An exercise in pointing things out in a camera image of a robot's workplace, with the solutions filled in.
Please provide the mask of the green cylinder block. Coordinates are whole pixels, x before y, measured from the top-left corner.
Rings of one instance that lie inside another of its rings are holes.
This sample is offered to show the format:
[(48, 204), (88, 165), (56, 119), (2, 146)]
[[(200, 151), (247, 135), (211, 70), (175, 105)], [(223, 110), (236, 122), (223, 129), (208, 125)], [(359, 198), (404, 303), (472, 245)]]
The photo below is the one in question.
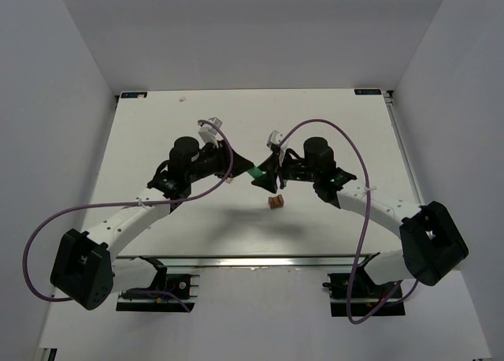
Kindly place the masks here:
[(247, 171), (247, 173), (253, 178), (258, 179), (261, 178), (265, 173), (261, 171), (258, 167), (254, 166)]

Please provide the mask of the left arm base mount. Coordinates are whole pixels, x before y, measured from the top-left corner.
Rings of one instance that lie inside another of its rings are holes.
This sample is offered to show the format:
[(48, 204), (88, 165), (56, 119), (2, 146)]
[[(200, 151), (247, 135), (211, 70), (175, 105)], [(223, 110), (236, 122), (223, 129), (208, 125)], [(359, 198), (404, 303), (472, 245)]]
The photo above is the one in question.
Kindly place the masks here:
[(194, 268), (166, 266), (154, 257), (117, 258), (112, 262), (116, 310), (190, 312), (200, 275)]

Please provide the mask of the right blue corner label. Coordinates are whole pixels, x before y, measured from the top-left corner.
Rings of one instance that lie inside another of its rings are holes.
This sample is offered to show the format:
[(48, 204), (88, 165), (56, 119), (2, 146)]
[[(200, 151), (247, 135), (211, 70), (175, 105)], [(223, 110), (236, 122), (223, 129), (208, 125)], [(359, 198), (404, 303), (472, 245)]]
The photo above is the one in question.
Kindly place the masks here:
[(382, 95), (379, 88), (355, 88), (355, 95)]

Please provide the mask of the left blue corner label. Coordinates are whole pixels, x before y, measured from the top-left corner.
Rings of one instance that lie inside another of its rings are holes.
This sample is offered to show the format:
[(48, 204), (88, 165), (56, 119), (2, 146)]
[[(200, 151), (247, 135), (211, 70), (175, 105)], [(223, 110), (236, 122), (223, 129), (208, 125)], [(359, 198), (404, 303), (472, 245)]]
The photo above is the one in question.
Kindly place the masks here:
[(147, 97), (146, 91), (141, 92), (122, 92), (120, 95), (121, 99), (144, 99)]

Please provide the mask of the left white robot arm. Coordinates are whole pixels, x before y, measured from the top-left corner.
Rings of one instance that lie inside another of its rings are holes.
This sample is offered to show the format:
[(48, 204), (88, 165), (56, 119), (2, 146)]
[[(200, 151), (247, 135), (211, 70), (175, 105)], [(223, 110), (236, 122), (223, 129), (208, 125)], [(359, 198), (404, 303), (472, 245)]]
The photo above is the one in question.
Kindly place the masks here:
[(51, 283), (89, 311), (113, 292), (163, 295), (170, 290), (166, 266), (152, 257), (119, 259), (118, 255), (148, 227), (186, 202), (194, 182), (209, 176), (226, 180), (253, 168), (251, 161), (222, 140), (200, 145), (193, 137), (180, 137), (132, 205), (123, 205), (90, 229), (71, 229), (62, 237)]

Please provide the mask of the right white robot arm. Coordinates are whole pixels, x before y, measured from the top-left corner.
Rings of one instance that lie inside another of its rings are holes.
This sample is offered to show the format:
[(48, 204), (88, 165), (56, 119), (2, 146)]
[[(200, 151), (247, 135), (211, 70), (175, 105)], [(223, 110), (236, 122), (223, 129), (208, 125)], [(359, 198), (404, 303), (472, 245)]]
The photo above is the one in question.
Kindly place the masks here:
[(355, 281), (384, 285), (414, 278), (434, 286), (469, 254), (469, 249), (441, 203), (408, 203), (367, 188), (358, 178), (339, 168), (326, 139), (311, 137), (299, 157), (274, 131), (267, 140), (271, 155), (260, 164), (262, 175), (255, 186), (271, 193), (287, 182), (309, 182), (317, 196), (338, 209), (368, 216), (370, 221), (396, 235), (402, 248), (367, 257), (355, 274)]

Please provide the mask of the blue corner label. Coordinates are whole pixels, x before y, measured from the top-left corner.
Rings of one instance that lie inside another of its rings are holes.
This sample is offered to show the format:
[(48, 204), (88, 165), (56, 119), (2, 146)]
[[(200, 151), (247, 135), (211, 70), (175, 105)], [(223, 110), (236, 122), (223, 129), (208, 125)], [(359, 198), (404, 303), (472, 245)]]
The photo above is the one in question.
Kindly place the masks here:
[(355, 95), (382, 95), (379, 88), (355, 88)]
[(120, 95), (121, 99), (144, 99), (147, 97), (146, 91), (141, 92), (122, 92)]

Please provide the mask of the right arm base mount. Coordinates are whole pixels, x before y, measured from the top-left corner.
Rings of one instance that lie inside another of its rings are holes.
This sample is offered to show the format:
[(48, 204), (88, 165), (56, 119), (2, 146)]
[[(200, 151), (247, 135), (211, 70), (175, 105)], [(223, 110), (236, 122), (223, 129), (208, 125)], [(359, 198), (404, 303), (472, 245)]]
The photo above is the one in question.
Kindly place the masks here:
[[(329, 294), (331, 315), (333, 318), (345, 318), (347, 316), (347, 287), (349, 273), (329, 274), (328, 279), (322, 283), (322, 287)], [(355, 277), (351, 293), (351, 313), (357, 318), (366, 316), (377, 306), (394, 288), (394, 282), (384, 285), (374, 285), (359, 276)], [(405, 316), (406, 309), (401, 302), (402, 290), (398, 288), (391, 298), (377, 311), (374, 316), (398, 317)]]

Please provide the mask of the brown notched block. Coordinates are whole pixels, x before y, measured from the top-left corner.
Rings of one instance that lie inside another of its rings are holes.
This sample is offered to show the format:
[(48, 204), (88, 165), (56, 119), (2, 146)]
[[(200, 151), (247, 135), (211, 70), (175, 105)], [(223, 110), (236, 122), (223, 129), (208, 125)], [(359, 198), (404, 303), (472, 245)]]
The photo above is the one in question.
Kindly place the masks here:
[(271, 210), (284, 207), (284, 198), (282, 195), (268, 197), (268, 205)]

